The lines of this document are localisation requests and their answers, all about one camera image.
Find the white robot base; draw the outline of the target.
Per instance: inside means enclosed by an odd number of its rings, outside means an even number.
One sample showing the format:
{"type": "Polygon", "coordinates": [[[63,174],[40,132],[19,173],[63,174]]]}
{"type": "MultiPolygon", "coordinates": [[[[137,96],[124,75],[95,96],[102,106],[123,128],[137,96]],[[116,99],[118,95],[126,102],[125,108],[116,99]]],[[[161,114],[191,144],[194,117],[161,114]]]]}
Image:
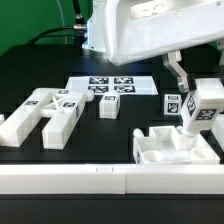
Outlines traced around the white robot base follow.
{"type": "Polygon", "coordinates": [[[93,0],[93,11],[87,21],[87,40],[82,44],[83,54],[106,59],[106,47],[103,29],[103,11],[107,0],[93,0]]]}

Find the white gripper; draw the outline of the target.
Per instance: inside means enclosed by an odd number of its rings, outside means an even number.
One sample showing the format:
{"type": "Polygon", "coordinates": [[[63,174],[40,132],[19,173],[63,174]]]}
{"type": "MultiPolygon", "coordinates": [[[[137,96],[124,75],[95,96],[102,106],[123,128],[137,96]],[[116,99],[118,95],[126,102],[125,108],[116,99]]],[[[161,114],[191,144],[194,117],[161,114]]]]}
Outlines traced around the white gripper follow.
{"type": "Polygon", "coordinates": [[[196,82],[180,66],[176,50],[224,38],[224,0],[107,0],[103,17],[113,64],[164,54],[163,64],[182,93],[194,91],[196,82]]]}

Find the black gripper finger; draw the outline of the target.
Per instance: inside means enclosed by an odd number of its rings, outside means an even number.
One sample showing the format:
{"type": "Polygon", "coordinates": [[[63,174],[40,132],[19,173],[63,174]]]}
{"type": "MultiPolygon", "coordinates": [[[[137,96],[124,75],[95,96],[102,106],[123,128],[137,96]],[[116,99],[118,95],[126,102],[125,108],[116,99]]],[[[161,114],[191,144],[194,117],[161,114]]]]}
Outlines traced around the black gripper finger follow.
{"type": "Polygon", "coordinates": [[[221,66],[221,68],[224,71],[224,39],[218,41],[218,47],[221,50],[221,58],[220,58],[219,65],[221,66]]]}

